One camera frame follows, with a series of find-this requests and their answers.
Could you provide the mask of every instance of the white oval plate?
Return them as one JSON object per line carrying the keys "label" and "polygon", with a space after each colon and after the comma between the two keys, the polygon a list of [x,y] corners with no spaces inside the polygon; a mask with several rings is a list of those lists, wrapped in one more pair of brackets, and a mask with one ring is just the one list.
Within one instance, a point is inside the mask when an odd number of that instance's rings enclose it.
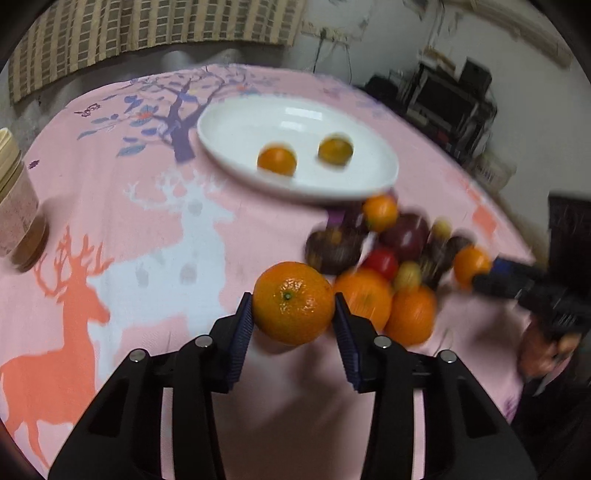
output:
{"label": "white oval plate", "polygon": [[[398,158],[376,132],[322,103],[298,97],[250,95],[206,108],[197,123],[205,148],[222,167],[258,189],[306,201],[359,200],[383,192],[398,176]],[[353,158],[345,168],[317,158],[331,134],[345,134]],[[293,177],[261,170],[256,160],[268,144],[288,144],[297,156]]]}

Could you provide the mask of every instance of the cherry tomato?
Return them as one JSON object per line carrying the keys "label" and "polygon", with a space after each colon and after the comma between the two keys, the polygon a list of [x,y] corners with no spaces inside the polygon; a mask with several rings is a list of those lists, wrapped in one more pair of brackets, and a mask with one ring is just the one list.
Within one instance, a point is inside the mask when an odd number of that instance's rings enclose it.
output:
{"label": "cherry tomato", "polygon": [[398,260],[394,254],[386,248],[376,248],[371,251],[361,264],[362,268],[373,270],[391,281],[398,272]]}

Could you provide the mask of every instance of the orange deer print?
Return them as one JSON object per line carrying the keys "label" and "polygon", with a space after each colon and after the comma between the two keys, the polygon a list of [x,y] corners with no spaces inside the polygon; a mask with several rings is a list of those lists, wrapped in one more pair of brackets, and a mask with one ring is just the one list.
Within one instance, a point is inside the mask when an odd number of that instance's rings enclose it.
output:
{"label": "orange deer print", "polygon": [[[56,287],[50,288],[41,276],[46,255],[34,267],[35,280],[45,296],[63,305],[63,347],[41,355],[18,356],[0,367],[8,402],[8,433],[14,437],[20,425],[25,423],[31,449],[47,468],[49,464],[39,445],[37,422],[75,424],[96,394],[95,350],[87,324],[90,320],[107,323],[111,315],[95,290],[86,285],[86,279],[103,273],[113,259],[101,261],[103,244],[100,244],[93,260],[91,255],[94,250],[95,247],[89,247],[88,235],[85,235],[82,251],[73,256],[72,238],[67,226],[53,262]],[[66,262],[70,275],[63,279]]]}

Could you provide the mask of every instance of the black box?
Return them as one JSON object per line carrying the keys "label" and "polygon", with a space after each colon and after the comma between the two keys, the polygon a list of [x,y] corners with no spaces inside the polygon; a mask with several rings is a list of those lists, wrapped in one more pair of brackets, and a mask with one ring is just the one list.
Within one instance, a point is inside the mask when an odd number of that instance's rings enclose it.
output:
{"label": "black box", "polygon": [[459,84],[467,92],[483,99],[486,95],[488,87],[491,86],[492,75],[490,71],[477,64],[473,60],[466,60],[462,75],[460,75]]}

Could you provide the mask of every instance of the pink tablecloth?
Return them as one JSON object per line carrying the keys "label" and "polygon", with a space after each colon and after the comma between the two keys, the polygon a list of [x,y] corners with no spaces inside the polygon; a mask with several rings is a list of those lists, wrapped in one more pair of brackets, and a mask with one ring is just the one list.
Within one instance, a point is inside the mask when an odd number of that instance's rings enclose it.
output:
{"label": "pink tablecloth", "polygon": [[[241,186],[200,146],[194,126],[209,103],[259,93],[319,100],[366,122],[400,159],[403,207],[449,217],[492,255],[528,256],[439,149],[332,78],[210,66],[83,95],[25,157],[51,222],[47,256],[33,271],[0,278],[0,416],[42,473],[127,352],[176,350],[209,331],[263,270],[301,261],[307,235],[326,222],[323,209]],[[454,349],[510,416],[521,391],[515,342],[523,318],[459,293],[441,306],[433,337],[418,350]],[[328,334],[290,351],[255,335],[241,382],[215,400],[228,478],[358,479],[372,402],[346,382]],[[168,408],[163,418],[164,476],[172,478]],[[418,419],[416,477],[422,428]]]}

